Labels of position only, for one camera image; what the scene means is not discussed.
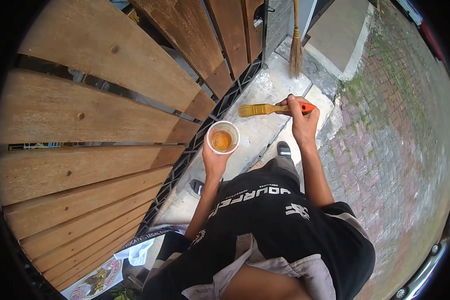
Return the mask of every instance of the broom bristles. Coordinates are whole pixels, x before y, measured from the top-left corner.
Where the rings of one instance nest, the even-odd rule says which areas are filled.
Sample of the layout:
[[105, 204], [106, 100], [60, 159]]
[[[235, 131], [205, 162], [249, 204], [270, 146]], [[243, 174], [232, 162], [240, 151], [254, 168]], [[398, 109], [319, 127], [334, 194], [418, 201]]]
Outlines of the broom bristles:
[[290, 78], [299, 78], [303, 65], [303, 49], [300, 41], [300, 31], [298, 28], [293, 30], [292, 46], [290, 47], [290, 69], [288, 75]]

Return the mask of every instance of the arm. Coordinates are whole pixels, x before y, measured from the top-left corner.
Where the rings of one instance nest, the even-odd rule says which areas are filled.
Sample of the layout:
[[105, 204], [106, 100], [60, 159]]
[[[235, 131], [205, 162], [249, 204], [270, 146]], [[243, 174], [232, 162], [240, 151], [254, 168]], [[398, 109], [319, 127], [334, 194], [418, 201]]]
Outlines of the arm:
[[204, 227], [208, 214], [212, 209], [215, 197], [217, 195], [218, 183], [222, 178], [225, 168], [227, 167], [228, 158], [232, 155], [215, 154], [209, 147], [207, 142], [203, 143], [203, 162], [205, 164], [205, 183], [203, 191], [198, 201], [195, 213], [185, 232], [185, 237], [189, 241], [193, 241], [200, 229]]
[[315, 144], [315, 132], [317, 131], [320, 111], [316, 108], [308, 114], [302, 115], [299, 101], [308, 102], [303, 97], [295, 97], [290, 94], [287, 99], [284, 99], [277, 105], [288, 104], [290, 108], [289, 112], [282, 112], [282, 114], [292, 116], [293, 118], [292, 133], [302, 157], [306, 197], [314, 206], [324, 207], [334, 203], [334, 198], [325, 179], [322, 162], [320, 161], [317, 145]]

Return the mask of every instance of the car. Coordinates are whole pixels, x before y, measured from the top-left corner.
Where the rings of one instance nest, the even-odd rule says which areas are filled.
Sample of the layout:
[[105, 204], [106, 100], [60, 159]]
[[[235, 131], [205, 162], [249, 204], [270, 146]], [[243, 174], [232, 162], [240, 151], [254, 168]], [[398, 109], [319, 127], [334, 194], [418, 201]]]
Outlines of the car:
[[392, 300], [412, 300], [418, 299], [422, 296], [432, 277], [435, 273], [437, 273], [438, 267], [447, 253], [449, 240], [450, 212], [448, 214], [440, 241], [431, 247], [430, 253], [427, 255], [425, 261], [421, 264], [419, 269], [415, 272], [407, 284], [405, 284], [394, 294], [391, 298]]
[[420, 35], [432, 52], [433, 56], [435, 56], [439, 61], [443, 61], [444, 55], [438, 46], [437, 40], [433, 36], [433, 33], [426, 22], [423, 20], [420, 12], [413, 5], [413, 2], [411, 0], [395, 0], [395, 3], [399, 5], [399, 9], [403, 12], [407, 19], [415, 23]]

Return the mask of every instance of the plastic cup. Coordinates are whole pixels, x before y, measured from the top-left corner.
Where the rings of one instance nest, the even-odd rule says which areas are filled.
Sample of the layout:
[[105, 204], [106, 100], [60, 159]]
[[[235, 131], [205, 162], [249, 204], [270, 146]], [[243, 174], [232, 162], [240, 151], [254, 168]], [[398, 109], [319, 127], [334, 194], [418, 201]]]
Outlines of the plastic cup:
[[205, 139], [214, 153], [229, 154], [239, 147], [240, 132], [229, 121], [218, 121], [210, 126]]

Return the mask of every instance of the printed logo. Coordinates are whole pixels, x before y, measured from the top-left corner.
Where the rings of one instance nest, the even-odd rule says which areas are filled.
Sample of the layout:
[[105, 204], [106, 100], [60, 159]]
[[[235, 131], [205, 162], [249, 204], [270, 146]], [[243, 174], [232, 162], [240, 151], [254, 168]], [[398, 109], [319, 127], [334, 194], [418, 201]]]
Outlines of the printed logo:
[[195, 245], [198, 242], [200, 242], [204, 238], [204, 236], [205, 236], [205, 229], [198, 231], [197, 237], [193, 240], [192, 245]]
[[114, 259], [84, 278], [70, 295], [71, 300], [91, 299], [114, 285], [122, 261]]
[[285, 206], [285, 210], [286, 215], [300, 214], [304, 219], [310, 221], [310, 216], [308, 214], [309, 210], [306, 207], [303, 207], [295, 203], [290, 203], [290, 206]]
[[210, 212], [210, 214], [208, 215], [208, 219], [210, 219], [211, 217], [215, 216], [217, 214], [217, 211], [219, 208], [222, 207], [227, 207], [230, 204], [235, 204], [238, 202], [242, 202], [242, 201], [247, 201], [250, 199], [253, 199], [255, 197], [260, 196], [260, 194], [291, 194], [291, 192], [288, 189], [284, 189], [284, 188], [280, 188], [278, 187], [278, 184], [272, 184], [272, 183], [268, 183], [265, 185], [260, 185], [259, 186], [261, 189], [257, 189], [257, 190], [252, 190], [251, 192], [248, 192], [248, 189], [243, 190], [241, 192], [238, 192], [232, 196], [228, 196], [225, 198], [225, 200], [221, 201], [220, 203], [217, 204], [217, 206], [215, 207], [214, 210], [212, 210]]

